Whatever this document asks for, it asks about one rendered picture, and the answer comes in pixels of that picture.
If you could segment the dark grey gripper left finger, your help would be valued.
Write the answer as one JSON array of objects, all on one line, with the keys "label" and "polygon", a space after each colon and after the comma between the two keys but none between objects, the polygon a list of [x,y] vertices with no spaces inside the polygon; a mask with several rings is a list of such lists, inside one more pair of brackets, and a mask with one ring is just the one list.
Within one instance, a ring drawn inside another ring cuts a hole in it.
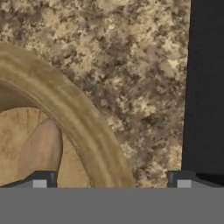
[{"label": "dark grey gripper left finger", "polygon": [[34,171],[26,178],[3,185],[7,187],[52,188],[57,186],[55,171]]}]

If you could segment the black microwave oven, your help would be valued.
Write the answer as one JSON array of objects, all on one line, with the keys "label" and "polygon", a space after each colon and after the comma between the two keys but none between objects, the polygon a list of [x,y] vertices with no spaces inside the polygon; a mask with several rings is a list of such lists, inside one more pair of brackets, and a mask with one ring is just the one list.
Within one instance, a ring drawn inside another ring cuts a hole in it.
[{"label": "black microwave oven", "polygon": [[181,168],[224,186],[224,0],[191,0]]}]

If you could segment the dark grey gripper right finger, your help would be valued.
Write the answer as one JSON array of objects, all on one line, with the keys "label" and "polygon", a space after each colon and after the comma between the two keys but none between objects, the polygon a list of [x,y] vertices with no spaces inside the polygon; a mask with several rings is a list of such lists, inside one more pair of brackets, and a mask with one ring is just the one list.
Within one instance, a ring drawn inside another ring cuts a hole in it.
[{"label": "dark grey gripper right finger", "polygon": [[167,178],[167,186],[170,188],[222,187],[221,175],[193,171],[168,171]]}]

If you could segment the tan wooden bowl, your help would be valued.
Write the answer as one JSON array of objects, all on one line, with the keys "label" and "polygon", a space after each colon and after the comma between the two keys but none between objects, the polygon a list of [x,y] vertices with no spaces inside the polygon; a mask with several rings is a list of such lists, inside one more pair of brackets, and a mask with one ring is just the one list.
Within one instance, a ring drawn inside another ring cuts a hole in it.
[{"label": "tan wooden bowl", "polygon": [[116,137],[90,99],[56,67],[0,42],[0,113],[39,108],[64,131],[93,187],[133,187]]}]

